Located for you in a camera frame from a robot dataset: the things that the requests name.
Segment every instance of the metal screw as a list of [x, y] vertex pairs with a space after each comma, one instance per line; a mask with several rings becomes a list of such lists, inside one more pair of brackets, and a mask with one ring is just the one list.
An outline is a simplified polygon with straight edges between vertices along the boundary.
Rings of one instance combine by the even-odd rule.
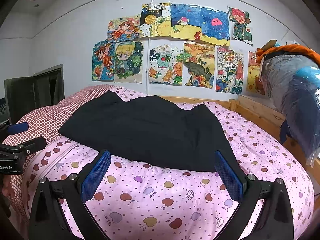
[[279, 184], [283, 184], [283, 183], [284, 183], [284, 182], [283, 182], [283, 179], [280, 179], [280, 178], [277, 179], [277, 182], [278, 182]]
[[42, 178], [39, 180], [40, 183], [45, 183], [46, 181], [47, 181], [47, 178], [46, 178], [46, 177], [42, 177]]
[[75, 174], [75, 173], [72, 173], [72, 174], [70, 174], [69, 175], [69, 177], [68, 177], [70, 180], [74, 180], [74, 179], [76, 179], [77, 178], [77, 174]]
[[247, 177], [248, 177], [249, 180], [255, 180], [256, 179], [256, 176], [254, 176], [253, 174], [248, 174]]

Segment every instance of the wooden headboard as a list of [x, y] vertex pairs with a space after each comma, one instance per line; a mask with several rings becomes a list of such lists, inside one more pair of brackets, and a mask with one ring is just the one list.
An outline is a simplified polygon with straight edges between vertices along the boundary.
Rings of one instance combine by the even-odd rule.
[[[162, 98], [174, 103], [189, 103], [196, 104], [204, 101], [215, 102], [224, 108], [234, 111], [244, 117], [246, 120], [251, 121], [258, 125], [261, 129], [265, 130], [268, 134], [273, 136], [276, 140], [280, 141], [280, 126], [285, 120], [285, 117], [278, 111], [262, 105], [250, 98], [239, 96], [237, 100], [230, 99], [229, 101], [218, 101], [208, 99], [195, 99], [183, 97], [165, 97]], [[299, 144], [289, 137], [283, 146], [301, 163], [303, 168], [308, 171], [316, 179], [320, 185], [320, 159], [316, 158], [313, 168], [306, 165], [306, 157], [299, 146]], [[320, 197], [316, 199], [314, 210], [320, 207]]]

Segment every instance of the colorful painting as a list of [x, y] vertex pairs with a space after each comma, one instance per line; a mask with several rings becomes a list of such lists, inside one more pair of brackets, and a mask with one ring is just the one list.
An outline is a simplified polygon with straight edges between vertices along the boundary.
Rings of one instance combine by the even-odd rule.
[[140, 14], [111, 20], [107, 41], [130, 41], [139, 37]]
[[113, 80], [115, 44], [100, 41], [93, 47], [92, 81]]
[[143, 4], [140, 17], [140, 37], [170, 36], [170, 3]]
[[201, 7], [201, 40], [208, 43], [229, 46], [229, 19], [226, 12]]
[[114, 82], [142, 82], [141, 41], [116, 43]]
[[251, 23], [249, 13], [231, 7], [228, 9], [230, 20], [235, 23], [232, 37], [248, 44], [253, 44], [251, 29], [249, 26], [247, 26], [249, 23]]
[[149, 81], [173, 85], [182, 84], [183, 49], [168, 44], [150, 50]]
[[184, 43], [183, 63], [191, 75], [186, 86], [213, 87], [214, 53], [214, 45], [198, 44], [192, 41]]
[[185, 40], [201, 39], [200, 6], [171, 4], [171, 36]]
[[244, 55], [219, 47], [217, 56], [216, 91], [240, 95], [243, 84]]
[[259, 76], [260, 76], [260, 64], [257, 63], [257, 55], [249, 51], [247, 91], [253, 94], [265, 95], [263, 85], [259, 80]]

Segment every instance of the wrapped plush toy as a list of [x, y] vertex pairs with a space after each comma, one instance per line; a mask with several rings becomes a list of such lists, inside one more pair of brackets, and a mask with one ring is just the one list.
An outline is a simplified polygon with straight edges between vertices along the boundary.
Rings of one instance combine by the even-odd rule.
[[256, 53], [260, 80], [286, 117], [280, 142], [286, 135], [297, 140], [313, 166], [320, 153], [320, 55], [301, 45], [274, 47], [275, 43], [268, 42]]

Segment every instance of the blonde hair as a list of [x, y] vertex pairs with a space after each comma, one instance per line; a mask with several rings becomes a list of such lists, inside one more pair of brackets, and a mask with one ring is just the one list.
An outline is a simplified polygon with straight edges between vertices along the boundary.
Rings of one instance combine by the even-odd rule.
[[116, 48], [116, 54], [126, 54], [128, 52], [129, 55], [132, 55], [135, 47], [136, 44], [133, 41], [121, 42]]

